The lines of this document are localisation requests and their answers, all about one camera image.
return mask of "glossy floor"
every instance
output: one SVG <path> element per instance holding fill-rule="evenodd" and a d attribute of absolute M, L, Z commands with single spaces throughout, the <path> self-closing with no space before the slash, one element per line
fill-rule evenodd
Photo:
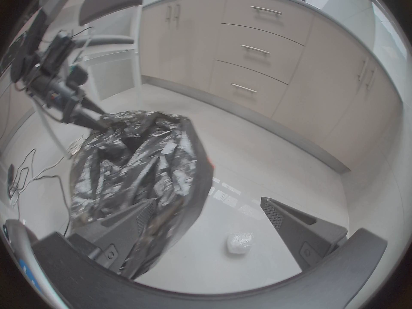
<path fill-rule="evenodd" d="M 135 110 L 137 102 L 136 91 L 130 89 L 100 105 L 108 112 L 117 112 Z M 199 219 L 137 281 L 171 291 L 223 293 L 269 285 L 298 274 L 300 268 L 260 209 L 261 197 L 274 198 L 348 228 L 340 175 L 316 158 L 248 121 L 166 89 L 143 85 L 141 102 L 146 110 L 191 118 L 215 165 L 215 178 Z M 51 125 L 66 147 L 88 133 L 73 125 Z M 14 136 L 3 164 L 18 166 L 34 147 L 34 174 L 61 156 L 36 115 Z M 68 201 L 70 166 L 71 161 L 64 159 L 49 174 L 63 178 Z M 64 231 L 68 216 L 60 197 L 58 181 L 53 179 L 31 183 L 21 194 L 21 219 L 38 237 Z M 16 211 L 6 214 L 15 216 Z M 232 232 L 254 234 L 248 254 L 237 256 L 226 251 L 226 239 Z"/>

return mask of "drawer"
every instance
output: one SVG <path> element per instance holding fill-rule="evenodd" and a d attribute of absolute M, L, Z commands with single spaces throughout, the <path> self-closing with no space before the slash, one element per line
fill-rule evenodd
<path fill-rule="evenodd" d="M 286 84 L 255 71 L 214 61 L 210 92 L 269 118 L 286 87 Z"/>
<path fill-rule="evenodd" d="M 215 59 L 243 66 L 289 84 L 304 46 L 254 28 L 229 24 L 221 26 Z"/>
<path fill-rule="evenodd" d="M 227 0 L 223 23 L 261 29 L 304 45 L 313 16 L 312 10 L 288 0 Z"/>

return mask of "trash bag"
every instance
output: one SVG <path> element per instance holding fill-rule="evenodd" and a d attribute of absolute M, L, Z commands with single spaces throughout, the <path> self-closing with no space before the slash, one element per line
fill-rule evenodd
<path fill-rule="evenodd" d="M 101 120 L 109 129 L 92 131 L 71 169 L 72 232 L 154 198 L 154 213 L 118 272 L 135 279 L 198 218 L 213 166 L 186 117 L 127 111 Z"/>

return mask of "cabinet handle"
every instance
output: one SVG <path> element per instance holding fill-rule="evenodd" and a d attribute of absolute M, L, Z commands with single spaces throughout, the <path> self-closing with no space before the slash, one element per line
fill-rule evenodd
<path fill-rule="evenodd" d="M 167 21 L 170 21 L 171 16 L 172 16 L 172 7 L 171 7 L 171 6 L 167 6 L 166 20 L 167 20 Z"/>
<path fill-rule="evenodd" d="M 257 52 L 270 55 L 270 53 L 269 53 L 268 51 L 266 51 L 266 50 L 258 49 L 258 48 L 251 47 L 251 46 L 246 46 L 245 44 L 241 44 L 241 46 L 242 46 L 243 48 L 246 48 L 246 49 L 252 49 L 252 50 L 255 50 L 255 51 L 257 51 Z"/>
<path fill-rule="evenodd" d="M 363 74 L 365 73 L 365 70 L 366 70 L 366 67 L 368 66 L 368 63 L 369 63 L 369 57 L 367 57 L 365 59 L 365 61 L 363 62 L 362 71 L 360 72 L 360 75 L 358 75 L 358 81 L 362 81 Z"/>
<path fill-rule="evenodd" d="M 241 89 L 244 89 L 244 90 L 251 91 L 252 93 L 257 93 L 256 90 L 253 90 L 253 89 L 250 89 L 250 88 L 246 88 L 246 87 L 243 87 L 243 86 L 240 86 L 240 85 L 236 85 L 236 84 L 231 84 L 231 85 L 232 85 L 232 86 L 235 86 L 236 88 L 241 88 Z"/>
<path fill-rule="evenodd" d="M 366 85 L 366 90 L 370 90 L 370 88 L 373 85 L 373 82 L 375 81 L 375 76 L 376 76 L 376 68 L 372 71 L 372 76 L 370 77 L 369 83 Z"/>
<path fill-rule="evenodd" d="M 250 7 L 253 8 L 253 9 L 256 9 L 257 11 L 263 10 L 263 11 L 265 11 L 265 12 L 270 12 L 270 13 L 274 13 L 274 14 L 277 14 L 277 15 L 282 15 L 281 12 L 277 12 L 277 11 L 272 10 L 272 9 L 267 9 L 267 8 L 262 8 L 262 7 L 256 7 L 256 6 L 250 6 Z"/>
<path fill-rule="evenodd" d="M 178 20 L 180 17 L 180 4 L 176 5 L 176 9 L 175 9 L 175 16 L 173 17 L 173 19 Z"/>

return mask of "blue sticker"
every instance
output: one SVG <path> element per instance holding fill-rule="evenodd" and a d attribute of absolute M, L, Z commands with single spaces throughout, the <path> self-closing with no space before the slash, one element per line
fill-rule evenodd
<path fill-rule="evenodd" d="M 27 264 L 22 260 L 18 260 L 21 268 L 23 269 L 24 273 L 26 274 L 26 276 L 29 278 L 29 280 L 31 281 L 31 283 L 39 290 L 39 292 L 41 293 L 42 290 L 40 290 L 40 286 L 39 284 L 37 284 L 36 279 L 34 278 L 32 272 L 30 271 L 30 269 L 28 268 Z"/>

